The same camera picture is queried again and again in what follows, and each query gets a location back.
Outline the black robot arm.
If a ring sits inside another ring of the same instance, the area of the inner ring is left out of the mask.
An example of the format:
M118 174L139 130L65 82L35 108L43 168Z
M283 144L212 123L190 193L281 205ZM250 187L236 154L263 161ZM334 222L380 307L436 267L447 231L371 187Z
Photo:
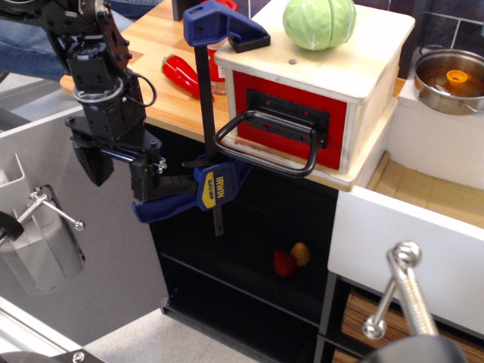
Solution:
M129 42L106 1L3 1L1 17L41 27L66 74L74 81L83 116L70 117L73 148L97 186L109 179L113 160L129 164L135 199L144 203L167 193L162 146L144 127L138 80L128 68Z

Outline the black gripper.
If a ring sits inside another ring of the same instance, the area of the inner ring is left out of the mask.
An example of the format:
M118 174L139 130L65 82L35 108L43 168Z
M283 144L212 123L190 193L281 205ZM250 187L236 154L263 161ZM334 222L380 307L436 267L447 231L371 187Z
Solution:
M146 119L139 88L73 91L82 105L83 116L70 117L73 148L86 175L101 186L114 171L113 160L130 165L134 198L140 202L157 196L158 174L166 161L160 154L161 141L144 127Z

